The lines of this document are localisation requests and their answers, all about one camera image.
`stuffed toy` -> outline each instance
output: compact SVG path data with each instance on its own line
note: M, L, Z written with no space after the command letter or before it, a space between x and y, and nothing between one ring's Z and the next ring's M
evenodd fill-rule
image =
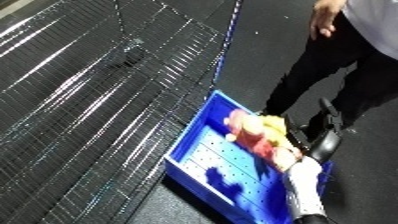
M286 138L285 121L281 117L256 116L235 109L224 119L224 124L230 131L227 141L237 142L280 172L303 156Z

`white shirt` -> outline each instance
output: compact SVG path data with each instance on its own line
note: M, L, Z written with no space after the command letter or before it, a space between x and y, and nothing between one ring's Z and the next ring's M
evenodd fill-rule
M348 0L343 13L377 50L398 60L398 0Z

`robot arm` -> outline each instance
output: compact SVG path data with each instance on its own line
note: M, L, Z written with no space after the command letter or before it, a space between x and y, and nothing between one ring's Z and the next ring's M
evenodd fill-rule
M328 161L341 143L341 115L326 99L321 99L325 114L325 131L312 145L304 133L287 118L288 138L296 147L305 152L302 160L284 173L283 181L287 191L287 204L295 224L328 223L323 204L317 192L318 175L321 165Z

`wire mesh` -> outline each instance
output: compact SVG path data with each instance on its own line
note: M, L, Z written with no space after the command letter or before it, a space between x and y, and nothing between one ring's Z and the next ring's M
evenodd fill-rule
M0 223L125 223L223 35L153 0L64 0L0 34Z

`hand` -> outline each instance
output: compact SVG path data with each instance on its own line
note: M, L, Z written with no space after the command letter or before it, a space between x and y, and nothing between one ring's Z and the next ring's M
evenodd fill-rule
M310 20L310 35L316 40L318 32L329 38L336 31L333 21L347 0L318 0L313 8Z

